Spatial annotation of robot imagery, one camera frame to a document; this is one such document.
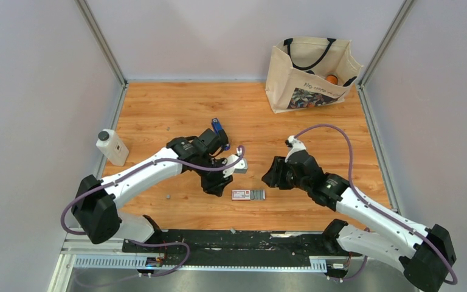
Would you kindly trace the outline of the red white staple box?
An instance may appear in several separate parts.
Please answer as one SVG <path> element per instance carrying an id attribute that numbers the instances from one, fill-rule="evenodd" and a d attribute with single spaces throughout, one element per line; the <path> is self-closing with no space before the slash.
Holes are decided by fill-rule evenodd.
<path id="1" fill-rule="evenodd" d="M 263 189 L 238 189 L 232 191 L 233 201 L 265 200 L 266 192 Z"/>

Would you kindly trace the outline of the blue black stapler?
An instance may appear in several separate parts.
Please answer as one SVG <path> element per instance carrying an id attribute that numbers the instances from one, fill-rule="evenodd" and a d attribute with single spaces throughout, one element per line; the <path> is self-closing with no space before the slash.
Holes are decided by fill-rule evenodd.
<path id="1" fill-rule="evenodd" d="M 226 131 L 224 130 L 222 124 L 218 120 L 218 118 L 213 118 L 211 120 L 211 126 L 213 128 L 213 131 L 216 133 L 216 135 L 220 139 L 222 151 L 229 150 L 230 149 L 229 138 L 228 138 L 228 136 L 226 134 Z"/>

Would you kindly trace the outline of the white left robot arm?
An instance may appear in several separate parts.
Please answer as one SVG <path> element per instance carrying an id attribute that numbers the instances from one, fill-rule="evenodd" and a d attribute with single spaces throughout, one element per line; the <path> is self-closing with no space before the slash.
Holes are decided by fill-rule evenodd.
<path id="1" fill-rule="evenodd" d="M 217 158 L 223 146 L 211 129 L 199 136 L 176 137 L 148 159 L 115 175 L 101 179 L 88 175 L 80 181 L 75 198 L 65 207 L 61 219 L 71 213 L 81 231 L 63 224 L 74 235 L 85 235 L 93 244 L 117 237 L 137 241 L 146 252 L 155 252 L 161 235 L 146 217 L 121 212 L 120 209 L 150 187 L 186 171 L 198 174 L 203 191 L 221 196 L 236 171 L 245 169 L 245 149 L 241 145 L 234 155 Z"/>

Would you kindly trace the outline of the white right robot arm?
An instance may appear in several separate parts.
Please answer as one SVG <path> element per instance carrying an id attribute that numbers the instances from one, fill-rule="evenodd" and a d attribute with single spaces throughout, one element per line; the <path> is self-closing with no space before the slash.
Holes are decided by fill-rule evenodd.
<path id="1" fill-rule="evenodd" d="M 268 187 L 300 189 L 318 205 L 349 216 L 370 233 L 335 219 L 324 230 L 322 245 L 332 255 L 342 250 L 372 257 L 402 272 L 421 291 L 439 291 L 457 260 L 450 233 L 406 219 L 361 194 L 349 180 L 324 172 L 305 150 L 275 156 L 261 179 Z"/>

